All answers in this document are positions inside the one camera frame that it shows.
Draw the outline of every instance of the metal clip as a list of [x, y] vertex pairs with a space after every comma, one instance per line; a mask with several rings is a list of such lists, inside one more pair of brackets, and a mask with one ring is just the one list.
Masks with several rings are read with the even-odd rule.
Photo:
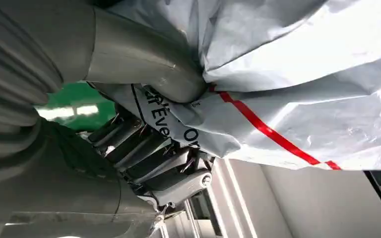
[[164, 222], [164, 218], [165, 218], [167, 208], [169, 208], [169, 207], [174, 207], [174, 205], [172, 205], [171, 203], [166, 204], [166, 206], [164, 206], [163, 210], [161, 210], [160, 213], [155, 217], [154, 223], [151, 226], [148, 237], [151, 237], [156, 231], [158, 231], [164, 225], [166, 225]]

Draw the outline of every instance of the curved pipe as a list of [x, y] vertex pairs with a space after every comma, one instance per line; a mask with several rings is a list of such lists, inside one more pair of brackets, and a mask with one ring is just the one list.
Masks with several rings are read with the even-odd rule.
[[205, 91], [202, 71], [174, 43], [126, 18], [96, 12], [96, 41], [85, 80], [146, 83], [161, 95], [189, 103]]

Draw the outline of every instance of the plastic sheet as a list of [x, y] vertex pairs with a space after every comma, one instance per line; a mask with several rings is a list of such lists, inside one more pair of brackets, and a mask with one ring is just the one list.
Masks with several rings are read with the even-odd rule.
[[112, 11], [187, 44], [216, 85], [186, 105], [98, 85], [160, 132], [221, 158], [381, 169], [381, 1], [126, 0]]

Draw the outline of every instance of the bolt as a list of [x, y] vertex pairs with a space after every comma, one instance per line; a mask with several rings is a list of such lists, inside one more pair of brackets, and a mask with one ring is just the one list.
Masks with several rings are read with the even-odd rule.
[[141, 120], [136, 120], [136, 122], [133, 124], [134, 128], [138, 128], [141, 126]]
[[202, 185], [204, 186], [208, 186], [209, 184], [211, 183], [211, 176], [205, 176], [203, 179], [202, 179]]

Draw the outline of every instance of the metal rod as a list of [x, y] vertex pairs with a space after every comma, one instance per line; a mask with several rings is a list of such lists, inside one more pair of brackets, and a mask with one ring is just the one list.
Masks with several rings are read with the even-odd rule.
[[184, 205], [185, 205], [186, 214], [188, 215], [188, 219], [190, 221], [190, 225], [192, 226], [193, 238], [200, 238], [195, 217], [193, 216], [191, 202], [189, 201], [189, 199], [186, 199], [184, 201]]

